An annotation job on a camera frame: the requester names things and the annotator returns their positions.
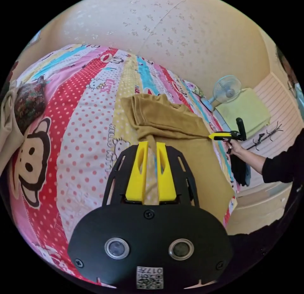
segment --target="colorful striped bedsheet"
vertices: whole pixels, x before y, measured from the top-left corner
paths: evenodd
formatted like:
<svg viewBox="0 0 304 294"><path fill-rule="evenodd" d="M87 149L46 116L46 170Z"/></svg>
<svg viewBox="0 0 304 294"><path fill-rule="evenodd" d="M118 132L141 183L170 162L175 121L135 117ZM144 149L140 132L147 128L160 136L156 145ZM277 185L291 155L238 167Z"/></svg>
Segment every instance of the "colorful striped bedsheet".
<svg viewBox="0 0 304 294"><path fill-rule="evenodd" d="M101 206L107 177L117 157L126 147L138 143L120 98L142 92L166 94L171 102L183 103L200 116L210 132L222 128L192 92L195 85L122 50L68 45L30 66L18 83L32 82L41 75L47 81L48 105L43 116L28 128L24 144L11 160L12 213L19 231L37 253L86 280L67 255L68 242L77 222ZM226 143L214 141L213 148L237 194L239 185L231 172ZM153 157L150 153L147 204L157 202L155 191L149 189L156 183ZM23 167L23 159L32 160L31 173ZM223 217L224 225L235 206L234 197Z"/></svg>

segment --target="white fan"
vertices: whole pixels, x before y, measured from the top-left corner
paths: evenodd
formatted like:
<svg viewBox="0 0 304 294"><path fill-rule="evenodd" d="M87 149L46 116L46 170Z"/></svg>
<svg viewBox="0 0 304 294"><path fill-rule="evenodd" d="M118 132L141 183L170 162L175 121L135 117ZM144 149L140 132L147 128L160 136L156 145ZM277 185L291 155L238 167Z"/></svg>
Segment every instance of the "white fan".
<svg viewBox="0 0 304 294"><path fill-rule="evenodd" d="M220 103L228 103L236 99L242 89L241 82L233 75L227 75L218 80L213 89L213 97L203 100L202 103L209 110L213 111L212 103L217 100Z"/></svg>

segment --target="hand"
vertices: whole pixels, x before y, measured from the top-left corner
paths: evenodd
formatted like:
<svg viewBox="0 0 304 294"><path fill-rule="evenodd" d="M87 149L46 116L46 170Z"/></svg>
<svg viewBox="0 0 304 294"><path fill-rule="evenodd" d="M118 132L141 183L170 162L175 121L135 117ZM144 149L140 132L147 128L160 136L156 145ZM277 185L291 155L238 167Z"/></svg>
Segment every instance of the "hand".
<svg viewBox="0 0 304 294"><path fill-rule="evenodd" d="M231 140L230 144L231 144L230 146L232 147L231 154L238 155L243 150L243 147L237 140Z"/></svg>

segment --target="label sticker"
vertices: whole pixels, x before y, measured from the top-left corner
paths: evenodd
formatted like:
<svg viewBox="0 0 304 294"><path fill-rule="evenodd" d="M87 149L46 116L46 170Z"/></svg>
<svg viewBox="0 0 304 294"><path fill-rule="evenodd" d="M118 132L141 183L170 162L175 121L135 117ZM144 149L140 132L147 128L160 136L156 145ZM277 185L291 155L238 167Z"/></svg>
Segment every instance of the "label sticker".
<svg viewBox="0 0 304 294"><path fill-rule="evenodd" d="M148 268L144 266L138 266L136 269L136 286L138 289L163 289L163 268Z"/></svg>

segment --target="screw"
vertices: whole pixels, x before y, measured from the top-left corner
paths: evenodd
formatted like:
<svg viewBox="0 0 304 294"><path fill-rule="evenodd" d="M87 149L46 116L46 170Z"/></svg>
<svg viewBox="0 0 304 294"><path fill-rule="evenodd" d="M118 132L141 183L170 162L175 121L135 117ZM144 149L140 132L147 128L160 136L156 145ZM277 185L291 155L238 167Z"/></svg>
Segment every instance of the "screw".
<svg viewBox="0 0 304 294"><path fill-rule="evenodd" d="M223 261L220 261L220 262L216 265L215 268L216 268L218 271L220 271L223 267L224 267L224 262L223 262Z"/></svg>
<svg viewBox="0 0 304 294"><path fill-rule="evenodd" d="M75 259L75 264L76 264L79 268L83 268L83 267L84 267L83 262L82 262L80 259L78 259L78 258Z"/></svg>
<svg viewBox="0 0 304 294"><path fill-rule="evenodd" d="M148 209L143 213L143 216L146 219L152 219L154 217L154 212L152 210Z"/></svg>

